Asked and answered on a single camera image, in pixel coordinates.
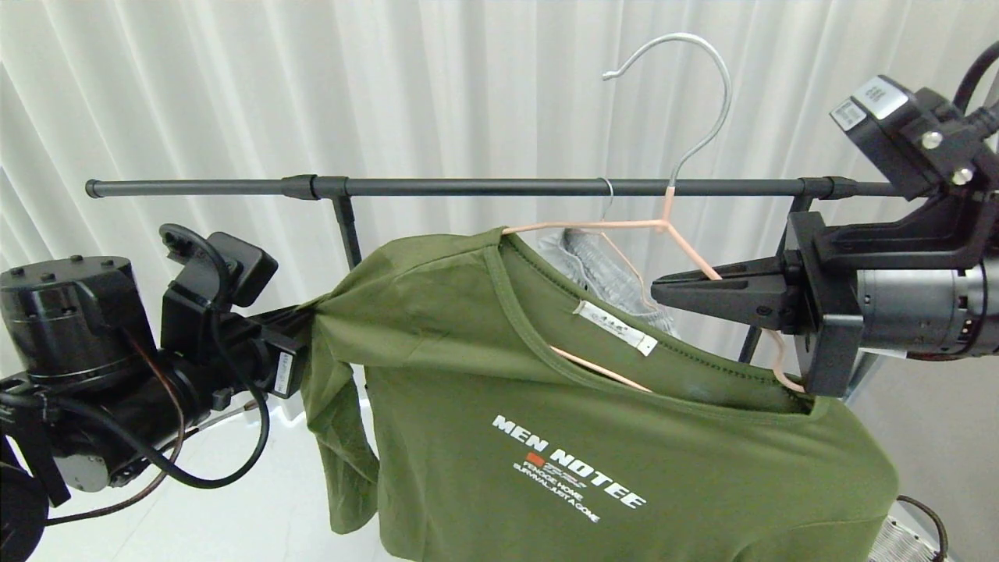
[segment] robotic arm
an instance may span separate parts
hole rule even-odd
[[[999,43],[969,71],[970,89],[996,58]],[[917,211],[841,227],[792,213],[777,256],[717,268],[721,281],[662,277],[653,298],[794,335],[813,394],[846,393],[861,346],[922,360],[999,354],[999,157],[985,144],[999,131],[999,104],[965,116],[968,90],[955,105],[878,76],[831,113],[899,193],[928,197]],[[253,304],[277,262],[224,233],[206,240],[168,224],[160,234],[184,268],[163,297],[159,349],[125,258],[73,256],[0,275],[0,309],[25,365],[0,381],[3,562],[27,559],[67,485],[122,486],[150,464],[195,487],[236,481],[267,440],[265,393],[298,391],[307,348],[295,336],[308,316],[231,311]],[[205,480],[163,456],[243,391],[264,414],[243,467]]]

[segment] gray wall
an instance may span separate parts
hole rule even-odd
[[[997,403],[999,357],[888,359],[852,402],[898,467],[901,492],[940,514],[965,562],[999,560]]]

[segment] green t-shirt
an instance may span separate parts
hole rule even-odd
[[[896,495],[843,404],[595,301],[500,229],[394,241],[305,306],[331,526],[378,511],[396,556],[861,561]]]

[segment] white lettering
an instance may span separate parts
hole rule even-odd
[[[513,431],[513,428],[516,427],[516,424],[508,421],[502,416],[497,416],[497,419],[493,420],[493,427],[499,427],[499,429],[506,432],[506,435],[509,435],[509,433]]]
[[[568,469],[583,478],[593,473],[593,467],[580,461],[579,459],[572,461],[572,463],[568,465]]]
[[[540,453],[545,448],[547,448],[548,442],[536,435],[531,435],[530,437],[527,438],[527,446],[533,447],[535,451]]]
[[[604,482],[610,482],[611,480],[613,479],[597,470],[596,478],[593,478],[593,486],[602,486]]]
[[[566,453],[561,449],[557,449],[555,450],[555,452],[551,453],[551,460],[557,462],[562,466],[568,466],[569,464],[571,464],[572,461],[575,460],[575,457],[573,457],[572,455]]]
[[[513,431],[509,433],[510,437],[516,439],[520,443],[525,442],[527,440],[528,435],[530,435],[530,432],[527,431],[526,429],[523,429],[520,426],[516,426],[515,428],[513,428]]]
[[[608,494],[610,494],[612,497],[615,497],[617,499],[621,499],[630,490],[628,490],[627,488],[625,488],[624,486],[621,486],[620,484],[618,484],[616,482],[613,482],[609,486],[607,486],[606,488],[604,488],[603,491],[606,492],[606,493],[608,493]]]
[[[637,509],[639,505],[643,505],[645,503],[645,499],[634,493],[630,493],[621,498],[621,503],[631,509]]]

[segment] shirt neckline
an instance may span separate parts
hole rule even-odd
[[[509,274],[506,271],[506,266],[502,261],[502,256],[500,255],[500,244],[503,240],[508,241],[513,247],[520,253],[520,255],[527,260],[531,265],[539,270],[543,270],[546,275],[553,277],[564,277],[554,268],[551,268],[547,262],[544,262],[543,258],[537,256],[536,253],[520,239],[519,236],[515,234],[501,234],[502,229],[497,229],[494,231],[497,235],[491,237],[491,244],[485,248],[485,258],[486,265],[489,270],[490,278],[493,282],[494,290],[497,294],[500,307],[503,310],[503,314],[506,316],[507,321],[510,326],[517,333],[524,344],[531,350],[531,352],[538,357],[542,362],[548,365],[551,369],[558,372],[563,377],[581,384],[583,386],[593,388],[595,390],[600,390],[603,392],[609,392],[621,396],[626,396],[631,399],[636,399],[642,402],[650,403],[656,406],[669,408],[673,410],[681,410],[687,413],[693,413],[701,416],[721,418],[721,419],[731,419],[731,420],[742,420],[746,422],[762,423],[762,424],[786,424],[786,423],[801,423],[806,421],[814,421],[825,415],[828,410],[829,400],[828,397],[816,396],[814,397],[814,403],[811,410],[808,413],[794,413],[794,412],[770,412],[770,411],[756,411],[756,410],[742,410],[737,408],[730,408],[726,406],[718,406],[715,404],[706,404],[702,402],[694,402],[689,400],[684,400],[682,398],[676,398],[673,396],[666,396],[662,394],[655,394],[649,392],[643,392],[640,390],[632,389],[618,382],[612,381],[598,374],[591,373],[582,367],[568,361],[555,352],[551,351],[548,344],[544,341],[541,335],[534,329],[529,318],[524,312],[523,308],[520,306],[520,302],[516,297],[516,293],[513,290],[513,285],[509,279]],[[573,287],[573,284],[564,279],[562,283],[566,288]],[[614,307],[602,302],[597,301],[592,295],[582,294],[582,289],[579,288],[579,296],[585,298],[586,300],[596,301],[601,307],[614,310]],[[694,348],[688,344],[685,344],[675,338],[655,330],[654,336],[660,343],[668,346],[670,352],[679,353],[676,350],[679,348],[690,348],[689,351],[693,351],[702,360],[714,367],[722,368],[725,370],[734,370],[736,372],[741,372],[748,374],[750,376],[759,376],[761,373],[769,373],[764,369],[758,367],[752,367],[750,365],[744,365],[741,363],[734,363],[723,357],[719,357],[703,350]]]

